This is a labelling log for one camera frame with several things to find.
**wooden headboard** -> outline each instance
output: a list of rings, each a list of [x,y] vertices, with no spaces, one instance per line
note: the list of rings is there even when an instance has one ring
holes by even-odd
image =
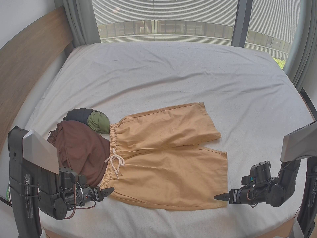
[[[33,22],[0,49],[0,151],[28,93],[73,35],[61,6]]]

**robotic arm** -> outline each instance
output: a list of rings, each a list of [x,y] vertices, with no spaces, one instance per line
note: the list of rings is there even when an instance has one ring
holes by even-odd
[[[39,208],[57,220],[69,219],[76,207],[96,204],[114,191],[89,186],[86,176],[59,168],[56,148],[33,129],[15,126],[8,134],[8,148],[10,200],[19,238],[42,238]],[[67,211],[73,211],[68,218]]]
[[[249,176],[242,177],[241,184],[244,186],[216,195],[214,199],[229,201],[229,204],[249,204],[251,207],[261,202],[279,207],[293,195],[300,159],[308,157],[303,200],[290,235],[307,238],[315,227],[314,219],[317,213],[316,156],[317,121],[314,121],[284,136],[282,164],[277,177],[271,177],[269,161],[260,162],[251,168]]]

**white bed sheet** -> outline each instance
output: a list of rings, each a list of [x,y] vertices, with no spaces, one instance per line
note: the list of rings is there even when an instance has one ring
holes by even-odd
[[[115,123],[125,115],[199,101],[222,134],[204,145],[228,152],[228,189],[240,188],[241,177],[260,161],[271,161],[276,176],[283,136],[312,121],[288,77],[266,53],[191,42],[122,42],[76,48],[26,129],[46,138],[73,108],[100,110]],[[261,203],[166,211],[105,198],[70,220],[41,212],[41,222],[67,238],[255,237],[294,216],[305,171],[303,160],[295,193],[279,208]]]

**gray curtain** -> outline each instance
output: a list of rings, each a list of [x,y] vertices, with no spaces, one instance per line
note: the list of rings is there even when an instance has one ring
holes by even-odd
[[[317,0],[300,0],[299,22],[284,71],[296,89],[303,80],[315,55],[317,46]]]
[[[74,47],[100,42],[91,0],[54,0],[55,6],[65,7],[72,30]]]

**tan shorts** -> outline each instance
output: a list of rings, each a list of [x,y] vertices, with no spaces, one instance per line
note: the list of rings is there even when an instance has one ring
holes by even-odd
[[[227,153],[198,146],[221,137],[204,103],[166,107],[110,125],[110,157],[123,157],[120,173],[108,163],[101,188],[128,204],[169,210],[225,207]],[[117,168],[118,159],[113,159]]]

